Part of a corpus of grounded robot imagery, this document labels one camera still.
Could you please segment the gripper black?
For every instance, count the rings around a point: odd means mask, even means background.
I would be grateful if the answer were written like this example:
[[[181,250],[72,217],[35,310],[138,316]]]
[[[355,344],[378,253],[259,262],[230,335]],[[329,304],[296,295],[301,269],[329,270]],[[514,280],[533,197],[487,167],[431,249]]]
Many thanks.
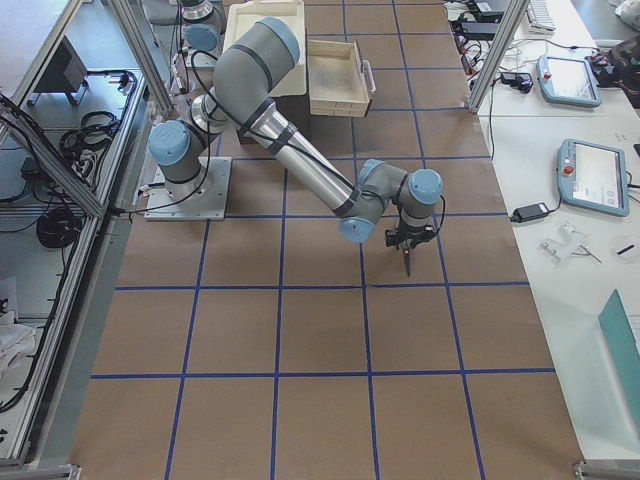
[[[411,229],[398,226],[385,231],[385,246],[396,248],[415,248],[435,238],[435,230],[431,226]]]

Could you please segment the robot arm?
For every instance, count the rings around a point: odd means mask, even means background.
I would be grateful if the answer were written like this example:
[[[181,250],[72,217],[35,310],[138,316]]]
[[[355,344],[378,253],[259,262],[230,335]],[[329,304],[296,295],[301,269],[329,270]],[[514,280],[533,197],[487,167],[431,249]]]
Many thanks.
[[[226,31],[226,13],[222,1],[184,0],[178,2],[183,33],[193,49],[213,52]]]
[[[151,131],[148,148],[166,184],[201,181],[200,154],[232,124],[339,218],[347,240],[364,243],[387,207],[395,205],[399,222],[386,231],[386,245],[411,250],[431,241],[439,233],[431,220],[443,200],[443,180],[436,171],[407,172],[369,159],[351,183],[278,111],[269,93],[299,57],[294,32],[274,17],[258,20],[227,48],[214,68],[212,88],[191,103],[190,120],[167,120]]]

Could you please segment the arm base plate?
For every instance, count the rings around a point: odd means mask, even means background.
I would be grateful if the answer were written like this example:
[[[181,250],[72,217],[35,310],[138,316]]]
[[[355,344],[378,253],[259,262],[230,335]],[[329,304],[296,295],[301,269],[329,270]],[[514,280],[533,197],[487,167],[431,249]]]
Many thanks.
[[[149,221],[222,221],[225,218],[232,170],[230,157],[199,158],[198,177],[185,184],[167,182],[160,167],[143,212]]]

